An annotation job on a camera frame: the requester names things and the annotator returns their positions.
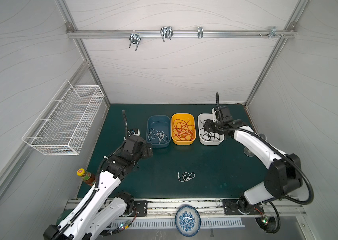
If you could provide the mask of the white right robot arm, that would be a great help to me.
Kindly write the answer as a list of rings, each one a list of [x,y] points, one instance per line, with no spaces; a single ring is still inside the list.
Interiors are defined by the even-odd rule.
[[[287,154],[259,136],[241,119],[234,119],[227,106],[221,106],[219,94],[215,95],[216,107],[213,118],[206,120],[208,132],[231,137],[248,148],[267,169],[264,180],[246,190],[234,203],[237,210],[248,215],[258,204],[287,199],[300,205],[311,204],[314,190],[301,169],[301,160],[296,154]]]

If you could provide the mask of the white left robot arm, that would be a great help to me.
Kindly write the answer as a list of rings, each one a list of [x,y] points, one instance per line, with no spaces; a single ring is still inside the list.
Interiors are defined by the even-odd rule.
[[[95,240],[111,223],[133,212],[134,197],[119,193],[103,208],[112,192],[133,171],[139,160],[153,156],[153,147],[140,135],[139,129],[125,129],[123,143],[100,163],[96,182],[90,191],[58,225],[45,230],[45,240]]]

